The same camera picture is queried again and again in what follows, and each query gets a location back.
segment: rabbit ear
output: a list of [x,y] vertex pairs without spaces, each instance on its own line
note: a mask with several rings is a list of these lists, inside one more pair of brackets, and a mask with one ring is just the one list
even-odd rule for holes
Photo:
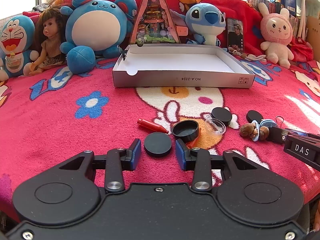
[[289,20],[289,11],[287,8],[282,8],[281,11],[280,11],[280,14],[286,19],[286,20]]
[[263,17],[269,15],[269,9],[263,2],[258,4],[258,8]]

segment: pink rabbit plush toy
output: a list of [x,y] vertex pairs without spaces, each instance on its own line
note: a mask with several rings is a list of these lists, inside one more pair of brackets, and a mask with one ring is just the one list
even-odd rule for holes
[[266,40],[260,44],[262,50],[266,51],[267,59],[273,64],[284,68],[290,67],[288,59],[293,60],[294,56],[287,45],[292,40],[292,27],[288,21],[289,11],[282,8],[280,14],[269,13],[264,3],[259,3],[259,10],[263,16],[261,21],[261,34]]

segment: cardboard box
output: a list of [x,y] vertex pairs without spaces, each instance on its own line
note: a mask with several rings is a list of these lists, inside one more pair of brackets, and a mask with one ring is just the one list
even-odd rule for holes
[[112,74],[115,87],[250,88],[254,73],[216,46],[193,44],[129,45]]
[[307,42],[313,48],[313,59],[320,61],[320,20],[308,16],[306,28],[308,28]]

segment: stitch's nose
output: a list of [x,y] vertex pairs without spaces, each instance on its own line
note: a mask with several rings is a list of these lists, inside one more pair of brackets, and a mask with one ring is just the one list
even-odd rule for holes
[[210,24],[215,24],[219,19],[219,16],[216,12],[206,12],[204,17]]

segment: blue plush ball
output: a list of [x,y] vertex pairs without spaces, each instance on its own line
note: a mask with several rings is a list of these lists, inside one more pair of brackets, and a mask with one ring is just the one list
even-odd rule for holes
[[77,46],[67,54],[69,70],[73,74],[81,74],[91,71],[96,65],[96,57],[93,49],[87,46]]

